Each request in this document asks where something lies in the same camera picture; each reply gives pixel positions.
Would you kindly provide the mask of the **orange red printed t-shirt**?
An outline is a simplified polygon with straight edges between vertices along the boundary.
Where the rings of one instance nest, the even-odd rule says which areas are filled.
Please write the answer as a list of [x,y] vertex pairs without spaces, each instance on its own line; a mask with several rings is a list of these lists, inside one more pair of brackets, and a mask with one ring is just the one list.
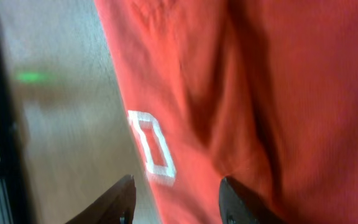
[[358,0],[95,6],[163,223],[358,223]]

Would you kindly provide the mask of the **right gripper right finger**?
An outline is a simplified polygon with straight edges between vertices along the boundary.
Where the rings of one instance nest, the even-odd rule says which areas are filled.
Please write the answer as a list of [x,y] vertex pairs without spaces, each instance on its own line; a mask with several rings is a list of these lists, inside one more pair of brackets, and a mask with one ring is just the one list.
[[226,176],[219,186],[219,211],[223,224],[284,224],[257,193]]

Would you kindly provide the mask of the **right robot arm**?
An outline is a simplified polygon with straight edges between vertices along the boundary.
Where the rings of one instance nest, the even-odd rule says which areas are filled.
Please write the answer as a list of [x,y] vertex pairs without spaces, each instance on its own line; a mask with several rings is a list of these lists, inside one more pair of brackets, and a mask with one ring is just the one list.
[[92,1],[0,1],[0,223],[158,223]]

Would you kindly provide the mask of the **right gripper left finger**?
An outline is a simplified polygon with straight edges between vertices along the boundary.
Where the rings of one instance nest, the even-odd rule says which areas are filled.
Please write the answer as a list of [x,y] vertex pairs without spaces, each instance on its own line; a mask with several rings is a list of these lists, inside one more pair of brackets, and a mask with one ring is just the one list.
[[133,175],[125,175],[67,224],[132,224],[136,205]]

